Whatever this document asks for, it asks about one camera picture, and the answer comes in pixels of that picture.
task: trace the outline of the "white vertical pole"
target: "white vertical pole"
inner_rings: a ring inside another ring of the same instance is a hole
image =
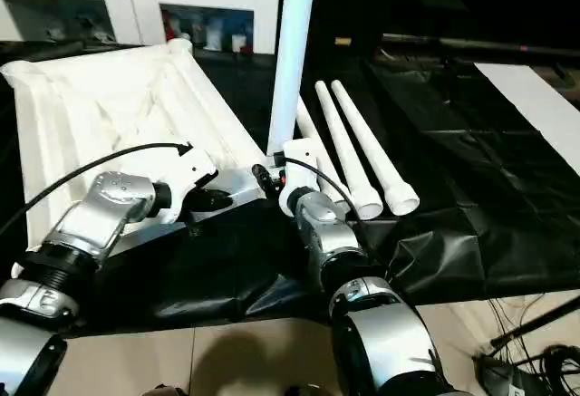
[[[268,135],[268,155],[282,151],[284,143],[294,136],[311,7],[312,0],[284,0]]]

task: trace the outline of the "pvc pipe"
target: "pvc pipe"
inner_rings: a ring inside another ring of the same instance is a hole
[[[268,135],[268,155],[282,151],[284,143],[294,136],[311,7],[312,0],[284,0]]]
[[[371,186],[369,179],[364,173],[363,165],[356,155],[353,143],[346,133],[341,117],[338,115],[336,106],[328,88],[322,81],[314,86],[318,94],[318,100],[323,107],[324,117],[328,129],[333,137],[336,154],[343,166],[346,182],[353,195],[353,203],[361,219],[373,219],[382,212],[382,201],[379,193]]]
[[[374,173],[381,182],[384,199],[391,212],[400,217],[407,215],[419,205],[419,197],[411,185],[405,182],[399,171],[392,164],[387,153],[382,149],[361,113],[356,109],[353,100],[339,81],[331,84],[338,103],[343,108],[346,119],[351,123],[362,150],[371,163]]]
[[[314,122],[306,109],[305,103],[302,101],[302,97],[298,97],[298,111],[296,114],[296,122],[298,123],[298,128],[302,133],[302,136],[309,138],[315,145],[316,149],[316,159],[318,168],[326,174],[334,183],[336,183],[340,189],[346,194],[350,199],[351,193],[348,188],[341,182],[334,167],[333,162],[328,155],[328,151],[324,147],[323,140],[318,134],[318,130],[314,126]],[[329,184],[326,180],[318,178],[318,185],[324,194],[326,194],[336,205],[341,208],[344,213],[348,213],[351,209],[348,203],[344,200],[343,196],[338,193],[338,191]]]

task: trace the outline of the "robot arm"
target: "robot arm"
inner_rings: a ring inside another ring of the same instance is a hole
[[[308,140],[288,141],[285,156],[305,161],[308,145]],[[309,251],[309,282],[329,299],[334,357],[345,394],[467,394],[446,382],[425,323],[377,276],[343,211],[318,191],[307,172],[292,171],[286,169],[279,203],[295,217]]]
[[[0,396],[48,391],[66,352],[58,333],[79,316],[94,275],[125,226],[145,217],[174,222],[184,197],[218,173],[203,150],[191,149],[182,158],[162,183],[100,174],[40,249],[24,253],[20,275],[0,288]]]

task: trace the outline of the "white foam tray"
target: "white foam tray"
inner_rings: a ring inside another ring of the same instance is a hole
[[[232,193],[233,207],[262,197],[250,169],[264,163],[264,153],[195,62],[188,41],[42,63],[18,61],[0,72],[15,92],[26,201],[68,172],[114,151],[185,141],[212,158],[219,175],[207,188]],[[157,180],[177,161],[174,149],[144,150],[71,180],[28,212],[29,249],[83,198],[100,172],[118,170]],[[198,220],[217,213],[200,214]],[[183,227],[146,228],[151,224],[155,220],[128,226],[115,251]]]

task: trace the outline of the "black plastic sheet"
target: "black plastic sheet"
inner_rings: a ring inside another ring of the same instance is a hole
[[[197,59],[264,149],[274,58]],[[397,218],[386,208],[366,228],[415,304],[580,285],[580,178],[474,66],[311,57],[302,95],[337,161],[314,93],[316,80],[335,78],[421,198],[412,214]],[[22,183],[13,94],[3,85],[2,95],[6,219],[22,204]],[[25,248],[24,232],[23,223],[9,233],[14,240],[5,238],[4,277]],[[276,201],[258,200],[110,258],[74,333],[322,320],[326,304],[304,283],[305,261],[292,221]]]

